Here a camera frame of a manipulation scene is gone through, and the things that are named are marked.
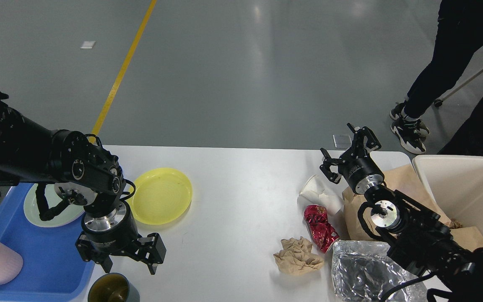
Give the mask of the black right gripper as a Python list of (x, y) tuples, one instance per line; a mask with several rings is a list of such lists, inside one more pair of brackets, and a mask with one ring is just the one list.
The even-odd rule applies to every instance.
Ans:
[[(382, 144), (366, 126), (359, 128), (347, 123), (347, 127), (354, 134), (351, 147), (338, 159), (331, 157), (328, 150), (320, 148), (323, 159), (319, 168), (330, 182), (338, 184), (343, 177), (353, 193), (363, 195), (371, 187), (384, 183), (384, 173), (369, 155), (372, 151), (380, 150)], [(338, 173), (332, 172), (331, 166), (337, 166)]]

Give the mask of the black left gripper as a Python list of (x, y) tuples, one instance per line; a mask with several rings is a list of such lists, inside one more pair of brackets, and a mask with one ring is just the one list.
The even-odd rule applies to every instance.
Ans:
[(164, 263), (166, 247), (159, 233), (141, 237), (126, 201), (117, 201), (114, 209), (99, 218), (86, 213), (82, 220), (82, 233), (75, 247), (83, 261), (99, 264), (105, 273), (110, 273), (113, 262), (110, 255), (130, 256), (146, 264), (150, 275)]

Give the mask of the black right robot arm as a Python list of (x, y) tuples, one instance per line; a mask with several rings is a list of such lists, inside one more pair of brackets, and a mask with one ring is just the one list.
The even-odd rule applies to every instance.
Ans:
[(344, 178), (354, 193), (366, 199), (357, 211), (362, 229), (377, 241), (390, 245), (387, 256), (416, 279), (401, 283), (381, 297), (385, 302), (392, 294), (410, 285), (438, 279), (448, 291), (429, 289), (427, 300), (436, 297), (449, 302), (483, 302), (483, 248), (473, 252), (454, 241), (450, 228), (439, 221), (439, 214), (421, 205), (384, 182), (384, 173), (370, 157), (381, 148), (368, 127), (356, 128), (351, 146), (340, 157), (333, 158), (324, 148), (320, 170), (338, 184)]

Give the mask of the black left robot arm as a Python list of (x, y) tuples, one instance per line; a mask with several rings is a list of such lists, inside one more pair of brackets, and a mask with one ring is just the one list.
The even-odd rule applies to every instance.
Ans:
[(147, 265), (155, 275), (166, 247), (159, 233), (138, 233), (128, 199), (137, 189), (123, 176), (119, 158), (94, 134), (48, 130), (5, 103), (0, 91), (0, 184), (35, 183), (39, 218), (50, 221), (69, 205), (82, 206), (82, 258), (109, 273), (111, 256)]

